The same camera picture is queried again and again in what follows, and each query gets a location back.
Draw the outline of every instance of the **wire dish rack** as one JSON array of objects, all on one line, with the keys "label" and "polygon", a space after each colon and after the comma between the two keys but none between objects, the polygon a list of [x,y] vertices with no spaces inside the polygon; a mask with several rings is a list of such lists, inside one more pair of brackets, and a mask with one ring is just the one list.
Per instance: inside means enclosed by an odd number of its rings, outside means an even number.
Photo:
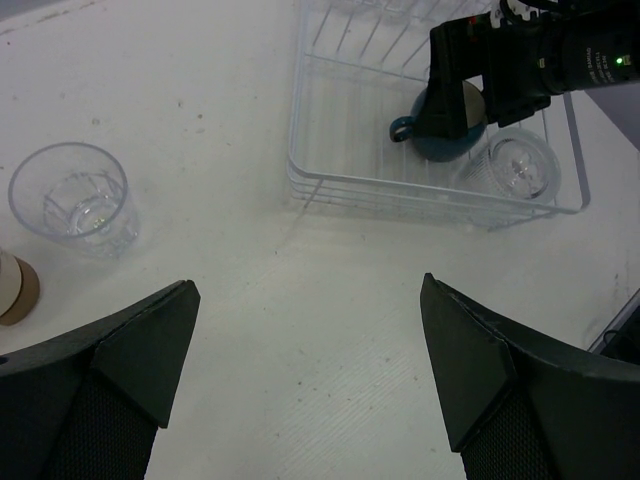
[{"label": "wire dish rack", "polygon": [[590,202],[571,95],[516,125],[556,153],[562,185],[548,204],[473,193],[456,178],[498,128],[469,154],[444,164],[392,143],[390,123],[426,88],[429,31],[482,13],[490,0],[302,0],[289,143],[293,196],[401,217],[500,228]]}]

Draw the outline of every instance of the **black cable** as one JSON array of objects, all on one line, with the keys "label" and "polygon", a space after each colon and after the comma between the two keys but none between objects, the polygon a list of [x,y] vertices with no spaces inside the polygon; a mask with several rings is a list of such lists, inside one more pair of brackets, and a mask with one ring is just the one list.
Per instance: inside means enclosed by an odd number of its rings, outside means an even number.
[{"label": "black cable", "polygon": [[524,20],[520,15],[516,15],[515,12],[511,10],[507,0],[500,0],[500,10],[502,10],[504,18],[506,18],[510,23],[522,26],[528,25],[526,20]]},{"label": "black cable", "polygon": [[555,2],[549,0],[518,0],[520,3],[530,6],[531,8],[537,8],[538,10],[545,10],[547,12],[567,13],[566,9],[562,8]]},{"label": "black cable", "polygon": [[640,357],[640,348],[636,345],[636,342],[626,333],[621,333],[620,330],[607,330],[602,334],[602,341],[606,346],[609,346],[609,340],[607,340],[607,335],[620,335],[620,338],[624,338],[629,345],[633,348],[636,354]]}]

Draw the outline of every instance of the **clear drinking glass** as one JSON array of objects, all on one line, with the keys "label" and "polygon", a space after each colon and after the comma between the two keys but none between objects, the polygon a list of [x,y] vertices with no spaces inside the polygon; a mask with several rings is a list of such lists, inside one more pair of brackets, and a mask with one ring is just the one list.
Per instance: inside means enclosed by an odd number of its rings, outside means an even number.
[{"label": "clear drinking glass", "polygon": [[505,128],[461,170],[456,183],[463,190],[546,204],[560,190],[560,165],[542,138]]},{"label": "clear drinking glass", "polygon": [[38,150],[9,184],[9,206],[24,227],[99,257],[118,257],[138,235],[130,197],[120,163],[78,142]]}]

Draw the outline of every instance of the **mug handle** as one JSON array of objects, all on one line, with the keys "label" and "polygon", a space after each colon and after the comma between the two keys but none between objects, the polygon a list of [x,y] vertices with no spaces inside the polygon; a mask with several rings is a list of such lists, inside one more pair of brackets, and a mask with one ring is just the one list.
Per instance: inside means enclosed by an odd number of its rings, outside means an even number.
[{"label": "mug handle", "polygon": [[389,127],[389,136],[394,143],[404,142],[413,135],[415,118],[400,117],[394,120]]}]

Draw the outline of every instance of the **white table surface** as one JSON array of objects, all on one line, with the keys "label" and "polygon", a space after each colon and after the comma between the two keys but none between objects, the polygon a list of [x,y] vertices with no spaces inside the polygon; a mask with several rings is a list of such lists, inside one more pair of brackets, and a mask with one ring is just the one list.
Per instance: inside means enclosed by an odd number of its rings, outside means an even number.
[{"label": "white table surface", "polygon": [[580,347],[640,287],[638,154],[584,94],[591,207],[467,231],[289,199],[295,0],[71,0],[0,32],[0,192],[33,151],[85,141],[123,163],[143,222],[124,258],[97,262],[22,230],[0,201],[0,244],[43,283],[0,353],[178,279],[202,295],[149,479],[462,479],[423,274]]}]

